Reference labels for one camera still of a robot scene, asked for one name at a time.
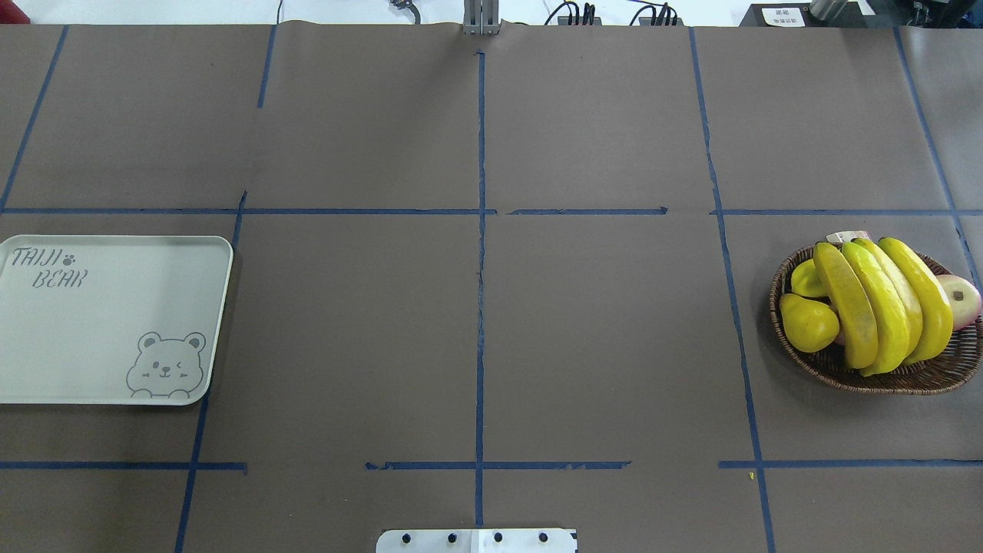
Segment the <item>white floor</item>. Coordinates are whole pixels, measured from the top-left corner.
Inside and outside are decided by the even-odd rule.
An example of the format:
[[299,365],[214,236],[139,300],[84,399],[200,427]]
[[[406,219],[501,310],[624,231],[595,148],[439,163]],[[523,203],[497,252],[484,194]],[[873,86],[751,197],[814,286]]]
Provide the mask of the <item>white floor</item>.
[[[15,0],[38,24],[270,24],[279,0]],[[860,9],[872,14],[865,0]],[[423,23],[463,20],[463,0],[415,0]],[[503,19],[541,25],[559,0],[500,0]],[[630,0],[596,2],[605,25],[627,25],[641,4]],[[748,0],[671,0],[686,25],[734,27]],[[408,11],[388,0],[283,0],[282,19],[327,24],[407,24]]]

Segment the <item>brown woven basket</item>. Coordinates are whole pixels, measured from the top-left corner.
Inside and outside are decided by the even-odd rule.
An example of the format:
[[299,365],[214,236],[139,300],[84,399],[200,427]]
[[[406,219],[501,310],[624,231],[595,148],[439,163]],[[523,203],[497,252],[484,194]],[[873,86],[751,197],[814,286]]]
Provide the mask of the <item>brown woven basket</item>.
[[[918,254],[932,273],[948,275],[950,272],[935,260]],[[791,292],[792,271],[800,264],[812,259],[812,246],[802,248],[781,264],[772,280],[768,295],[768,309],[772,317],[775,334],[788,355],[800,367],[819,380],[841,390],[862,394],[913,394],[931,396],[950,392],[969,381],[979,370],[983,359],[983,320],[953,333],[946,350],[927,361],[896,368],[886,374],[864,378],[856,370],[848,368],[843,361],[843,347],[831,344],[816,353],[803,353],[788,343],[781,327],[779,298]]]

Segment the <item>cartoon bear face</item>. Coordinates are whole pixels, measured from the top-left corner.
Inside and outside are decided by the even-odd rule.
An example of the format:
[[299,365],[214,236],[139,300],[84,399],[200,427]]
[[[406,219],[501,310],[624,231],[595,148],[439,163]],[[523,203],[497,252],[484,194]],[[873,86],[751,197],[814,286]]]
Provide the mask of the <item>cartoon bear face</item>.
[[138,348],[140,355],[126,376],[132,397],[189,398],[190,392],[202,383],[202,333],[191,333],[184,339],[163,339],[158,333],[146,333]]

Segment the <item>rectangular tray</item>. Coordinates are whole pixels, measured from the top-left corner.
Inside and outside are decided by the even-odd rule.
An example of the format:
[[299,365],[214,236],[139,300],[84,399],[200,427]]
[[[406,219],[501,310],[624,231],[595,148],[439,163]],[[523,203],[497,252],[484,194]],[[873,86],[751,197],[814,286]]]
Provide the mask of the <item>rectangular tray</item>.
[[232,270],[220,236],[0,244],[0,402],[186,405],[211,382]]

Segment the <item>white bracket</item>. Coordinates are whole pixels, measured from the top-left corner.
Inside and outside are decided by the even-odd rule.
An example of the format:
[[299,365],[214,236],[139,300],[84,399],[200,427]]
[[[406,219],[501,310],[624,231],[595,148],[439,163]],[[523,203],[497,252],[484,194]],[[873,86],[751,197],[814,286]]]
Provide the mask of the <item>white bracket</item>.
[[498,34],[498,0],[464,0],[465,34]]
[[376,553],[577,553],[576,535],[563,528],[389,530]]

